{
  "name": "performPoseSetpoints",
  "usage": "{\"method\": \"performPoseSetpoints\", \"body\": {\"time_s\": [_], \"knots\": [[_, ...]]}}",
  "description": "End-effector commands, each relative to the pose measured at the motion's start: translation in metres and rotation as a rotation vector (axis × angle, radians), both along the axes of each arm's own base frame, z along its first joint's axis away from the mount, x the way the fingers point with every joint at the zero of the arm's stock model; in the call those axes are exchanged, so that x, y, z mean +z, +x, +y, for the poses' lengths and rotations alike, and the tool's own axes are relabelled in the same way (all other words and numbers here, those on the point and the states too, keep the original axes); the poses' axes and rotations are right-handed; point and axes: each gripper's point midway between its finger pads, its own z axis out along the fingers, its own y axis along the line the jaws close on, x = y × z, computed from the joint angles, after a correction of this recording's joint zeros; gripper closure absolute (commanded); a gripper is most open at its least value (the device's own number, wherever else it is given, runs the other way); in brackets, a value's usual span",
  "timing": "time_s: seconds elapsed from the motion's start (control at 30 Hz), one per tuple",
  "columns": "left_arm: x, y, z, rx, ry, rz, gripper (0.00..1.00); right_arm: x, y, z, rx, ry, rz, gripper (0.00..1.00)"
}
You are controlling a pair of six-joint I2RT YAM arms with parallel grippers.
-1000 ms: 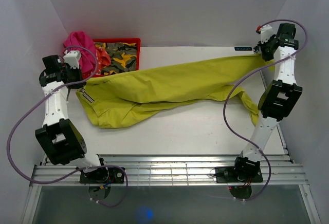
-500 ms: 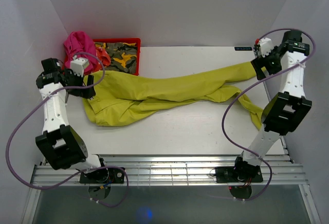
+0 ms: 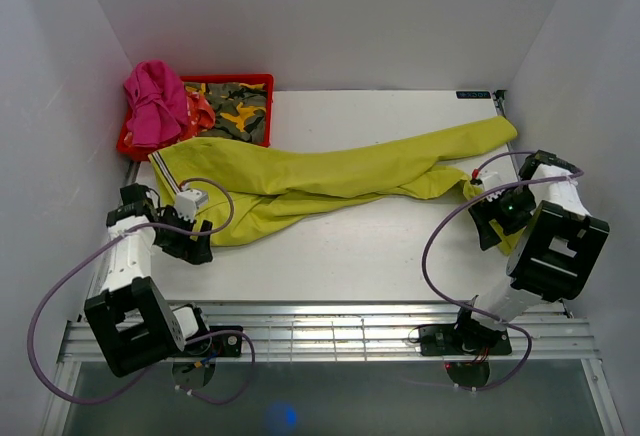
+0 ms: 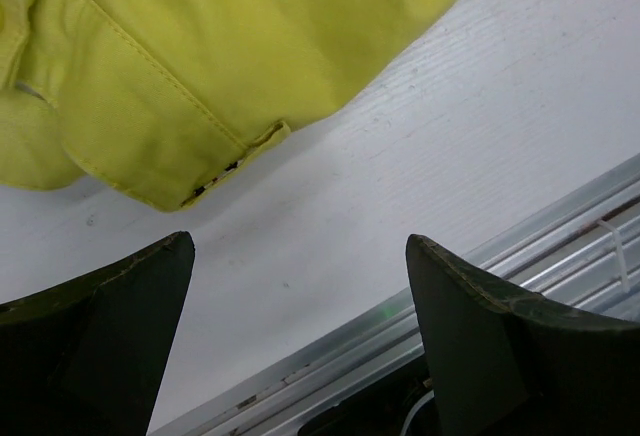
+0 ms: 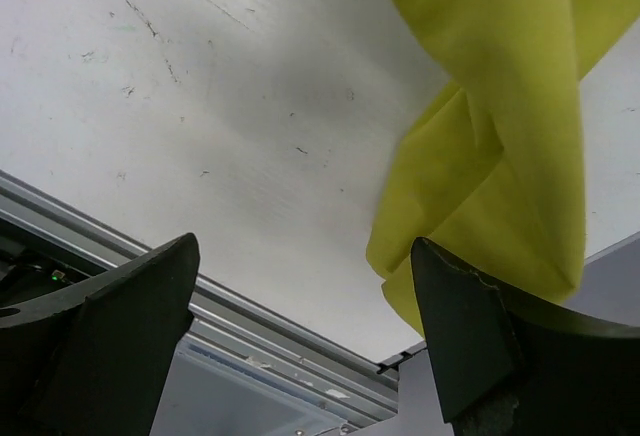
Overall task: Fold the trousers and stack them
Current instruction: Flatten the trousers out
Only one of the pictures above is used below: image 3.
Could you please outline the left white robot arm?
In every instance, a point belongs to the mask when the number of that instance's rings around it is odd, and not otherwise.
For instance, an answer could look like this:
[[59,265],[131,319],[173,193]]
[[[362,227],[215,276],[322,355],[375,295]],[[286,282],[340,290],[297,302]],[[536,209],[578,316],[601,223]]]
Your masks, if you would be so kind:
[[122,204],[107,215],[115,243],[107,275],[84,311],[112,373],[124,377],[186,351],[205,353],[212,332],[192,304],[172,309],[151,277],[155,249],[191,265],[213,260],[210,238],[189,235],[208,194],[187,188],[175,204],[158,207],[151,189],[138,183],[120,189]]

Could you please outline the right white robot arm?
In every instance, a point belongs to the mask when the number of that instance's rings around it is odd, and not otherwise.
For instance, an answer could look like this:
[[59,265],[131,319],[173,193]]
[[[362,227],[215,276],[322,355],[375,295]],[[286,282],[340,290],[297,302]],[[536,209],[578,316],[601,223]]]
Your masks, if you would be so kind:
[[472,183],[486,198],[468,210],[482,250],[516,237],[506,275],[459,311],[454,346],[487,351],[507,338],[507,325],[532,306],[572,300],[583,290],[609,236],[607,222],[582,204],[575,165],[538,150],[521,166],[520,186],[500,189],[501,179],[477,169]]

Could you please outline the yellow-green trousers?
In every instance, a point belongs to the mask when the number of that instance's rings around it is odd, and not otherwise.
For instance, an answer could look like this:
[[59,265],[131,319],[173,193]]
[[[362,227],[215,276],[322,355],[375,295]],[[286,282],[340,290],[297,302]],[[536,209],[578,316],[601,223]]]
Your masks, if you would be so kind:
[[327,153],[295,153],[222,138],[193,138],[152,153],[158,192],[171,204],[188,179],[207,180],[209,202],[196,221],[224,224],[214,246],[253,243],[298,221],[386,196],[439,198],[453,188],[471,198],[478,189],[450,161],[484,155],[517,136],[493,118],[378,145]]

